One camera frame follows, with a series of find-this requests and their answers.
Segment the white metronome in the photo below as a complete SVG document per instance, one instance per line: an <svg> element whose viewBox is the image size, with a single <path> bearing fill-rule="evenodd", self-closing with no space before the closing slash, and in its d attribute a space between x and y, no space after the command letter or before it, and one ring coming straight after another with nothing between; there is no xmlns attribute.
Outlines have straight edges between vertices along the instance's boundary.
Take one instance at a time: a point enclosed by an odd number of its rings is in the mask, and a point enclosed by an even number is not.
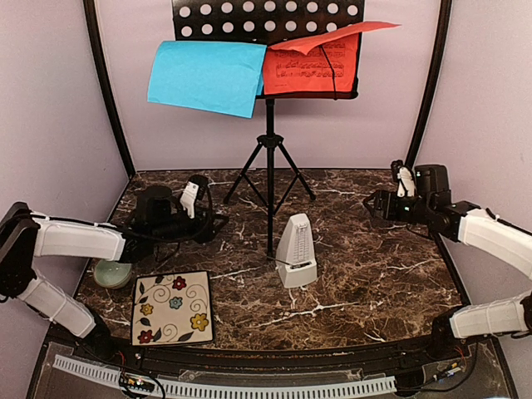
<svg viewBox="0 0 532 399"><path fill-rule="evenodd" d="M300 288L318 278L310 220L305 213L292 215L283 231L274 257L285 288Z"/></svg>

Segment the blue sheet music page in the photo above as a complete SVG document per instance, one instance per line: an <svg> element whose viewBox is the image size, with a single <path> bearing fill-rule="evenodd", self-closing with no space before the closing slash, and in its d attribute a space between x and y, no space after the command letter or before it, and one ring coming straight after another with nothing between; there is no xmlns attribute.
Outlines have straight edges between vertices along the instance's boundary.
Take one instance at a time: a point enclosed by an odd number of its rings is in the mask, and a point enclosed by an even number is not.
<svg viewBox="0 0 532 399"><path fill-rule="evenodd" d="M242 42L162 42L147 100L250 118L267 47Z"/></svg>

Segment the red sheet music page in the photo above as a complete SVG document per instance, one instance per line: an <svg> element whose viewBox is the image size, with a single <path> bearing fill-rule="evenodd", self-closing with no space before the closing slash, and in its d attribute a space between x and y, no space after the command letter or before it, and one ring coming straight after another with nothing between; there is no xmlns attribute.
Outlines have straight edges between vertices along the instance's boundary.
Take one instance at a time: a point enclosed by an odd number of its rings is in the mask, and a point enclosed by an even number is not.
<svg viewBox="0 0 532 399"><path fill-rule="evenodd" d="M357 71L361 35L395 26L389 22L359 22L333 32L272 45L264 58L264 93L350 91Z"/></svg>

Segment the black music stand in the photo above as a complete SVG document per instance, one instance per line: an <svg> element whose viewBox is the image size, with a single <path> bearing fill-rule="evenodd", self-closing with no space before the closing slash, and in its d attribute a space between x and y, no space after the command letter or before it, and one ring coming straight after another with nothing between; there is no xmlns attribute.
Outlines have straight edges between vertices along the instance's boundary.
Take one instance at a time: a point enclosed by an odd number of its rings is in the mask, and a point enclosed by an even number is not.
<svg viewBox="0 0 532 399"><path fill-rule="evenodd" d="M362 22L363 1L175 1L173 22L177 40L207 40L249 42L267 46L293 39L316 37ZM318 91L310 88L291 89L284 93L260 93L265 101L266 132L257 139L257 146L239 172L237 181L246 180L247 172L261 150L267 152L268 194L259 200L267 209L267 254L273 255L273 218L282 205L274 193L274 155L280 150L290 165L294 182L305 179L287 152L283 137L274 131L275 101L277 99L350 100L357 97L358 78L351 76L346 85L339 82L341 71L333 66L332 55L324 44L317 46L327 67L331 68L329 88Z"/></svg>

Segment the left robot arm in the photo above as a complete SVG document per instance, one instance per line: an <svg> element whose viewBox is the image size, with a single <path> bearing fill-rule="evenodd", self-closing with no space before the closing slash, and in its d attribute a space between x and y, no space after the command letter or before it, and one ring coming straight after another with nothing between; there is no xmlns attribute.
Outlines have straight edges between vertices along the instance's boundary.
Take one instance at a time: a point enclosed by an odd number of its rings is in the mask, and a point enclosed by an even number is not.
<svg viewBox="0 0 532 399"><path fill-rule="evenodd" d="M23 301L85 340L85 349L97 361L111 362L117 345L107 337L105 322L41 276L33 260L67 256L133 264L153 254L158 244L207 243L228 221L214 211L209 187L193 180L180 196L162 185L142 190L124 225L47 216L17 202L1 221L1 300Z"/></svg>

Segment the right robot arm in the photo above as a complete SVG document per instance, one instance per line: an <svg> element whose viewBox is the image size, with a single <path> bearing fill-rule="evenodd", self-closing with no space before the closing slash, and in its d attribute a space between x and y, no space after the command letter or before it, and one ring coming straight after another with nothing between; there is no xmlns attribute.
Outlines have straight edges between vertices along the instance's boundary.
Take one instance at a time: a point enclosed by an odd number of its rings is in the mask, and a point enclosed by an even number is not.
<svg viewBox="0 0 532 399"><path fill-rule="evenodd" d="M480 249L531 276L530 232L503 220L488 208L451 198L444 165L418 165L409 169L392 162L397 189L376 190L363 200L373 217L421 224L429 234ZM424 353L440 361L456 347L456 339L509 333L514 337L531 334L531 296L456 308L435 319L436 333L425 340Z"/></svg>

